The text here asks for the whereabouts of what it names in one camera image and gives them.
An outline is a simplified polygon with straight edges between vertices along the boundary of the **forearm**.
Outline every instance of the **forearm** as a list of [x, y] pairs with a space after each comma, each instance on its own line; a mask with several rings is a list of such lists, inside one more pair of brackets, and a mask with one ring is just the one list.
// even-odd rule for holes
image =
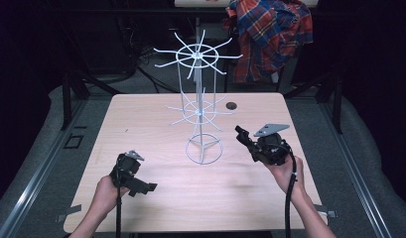
[[292, 195], [292, 203], [302, 218], [308, 237], [336, 237], [305, 192], [296, 191]]
[[105, 213], [98, 210], [90, 209], [81, 220], [76, 229], [72, 232], [69, 238], [76, 237], [92, 237], [94, 231], [100, 225], [100, 223], [106, 218]]

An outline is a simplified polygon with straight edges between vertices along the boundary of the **plaid shirt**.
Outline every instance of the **plaid shirt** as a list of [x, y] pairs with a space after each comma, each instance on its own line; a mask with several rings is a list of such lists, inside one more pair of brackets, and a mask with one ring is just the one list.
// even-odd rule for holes
[[237, 13], [242, 58], [234, 82], [254, 82], [277, 71], [297, 46], [313, 41], [312, 17], [299, 0], [231, 0]]

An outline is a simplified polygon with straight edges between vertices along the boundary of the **gray floor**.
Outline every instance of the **gray floor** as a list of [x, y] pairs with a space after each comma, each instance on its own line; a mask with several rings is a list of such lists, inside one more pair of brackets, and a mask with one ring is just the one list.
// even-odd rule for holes
[[[154, 67], [155, 63], [171, 59], [154, 55], [147, 60], [147, 64], [142, 63], [141, 66], [155, 77], [179, 88], [175, 65]], [[283, 91], [292, 88], [290, 82], [286, 81], [286, 78], [291, 78], [289, 71], [284, 73]], [[188, 75], [188, 72], [184, 70], [183, 75]], [[212, 71], [205, 71], [203, 75], [212, 77]], [[222, 79], [222, 76], [217, 76], [216, 91], [222, 92]], [[156, 93], [151, 81], [140, 72], [110, 85], [125, 93]], [[185, 92], [195, 90], [191, 79], [185, 80], [183, 87]], [[70, 207], [110, 103], [108, 93], [91, 84], [88, 88], [91, 92], [89, 100], [72, 99], [74, 120], [64, 132], [60, 131], [63, 125], [62, 89], [59, 87], [50, 94], [53, 104], [47, 121], [25, 163], [0, 201], [0, 237], [65, 235], [63, 223], [56, 222], [56, 218]], [[274, 90], [272, 85], [230, 84], [228, 88], [229, 91]], [[213, 85], [207, 86], [207, 92], [212, 89]], [[341, 115], [343, 134], [337, 134], [330, 124], [329, 105], [316, 103], [313, 98], [315, 92], [316, 89], [312, 88], [298, 98], [288, 99], [287, 105], [322, 202], [338, 212], [338, 218], [330, 218], [331, 228], [338, 237], [406, 237], [406, 204], [393, 192], [382, 174], [380, 156], [366, 126], [350, 103], [344, 100]], [[82, 136], [78, 149], [64, 149], [71, 133]], [[284, 237], [283, 231], [272, 231], [272, 234], [274, 237]], [[114, 237], [114, 234], [96, 234], [95, 237]], [[239, 237], [251, 237], [251, 234]], [[304, 237], [304, 232], [294, 231], [294, 237]]]

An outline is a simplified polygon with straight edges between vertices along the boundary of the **black curtain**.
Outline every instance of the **black curtain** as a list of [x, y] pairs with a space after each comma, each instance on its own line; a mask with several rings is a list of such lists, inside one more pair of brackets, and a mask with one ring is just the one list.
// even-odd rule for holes
[[47, 21], [29, 1], [0, 1], [0, 198], [48, 115], [61, 85]]
[[314, 42], [303, 47], [293, 82], [323, 75], [349, 56], [342, 93], [370, 130], [382, 171], [406, 201], [406, 0], [320, 3]]

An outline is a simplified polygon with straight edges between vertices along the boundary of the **human hand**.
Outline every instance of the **human hand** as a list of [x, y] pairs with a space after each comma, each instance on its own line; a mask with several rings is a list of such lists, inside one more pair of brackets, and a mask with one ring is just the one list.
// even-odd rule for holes
[[[293, 191], [305, 191], [305, 181], [304, 181], [304, 165], [302, 159], [295, 156], [296, 161], [296, 180]], [[264, 166], [271, 172], [276, 179], [277, 184], [280, 188], [287, 192], [287, 188], [289, 187], [290, 177], [293, 172], [293, 161], [290, 155], [287, 155], [285, 158], [285, 163], [281, 166], [274, 166], [274, 165], [267, 165]]]
[[[121, 196], [129, 191], [127, 187], [120, 188]], [[98, 225], [106, 218], [116, 206], [116, 198], [118, 197], [117, 187], [113, 184], [110, 176], [105, 176], [97, 183], [96, 191], [90, 208], [81, 220], [76, 229], [70, 234], [70, 238], [92, 237], [92, 234], [97, 229]]]
[[[127, 187], [120, 188], [120, 194], [123, 196], [129, 191]], [[102, 213], [109, 213], [116, 206], [116, 198], [118, 196], [117, 188], [113, 184], [111, 176], [105, 176], [97, 183], [96, 191], [91, 202], [90, 209], [94, 207]]]

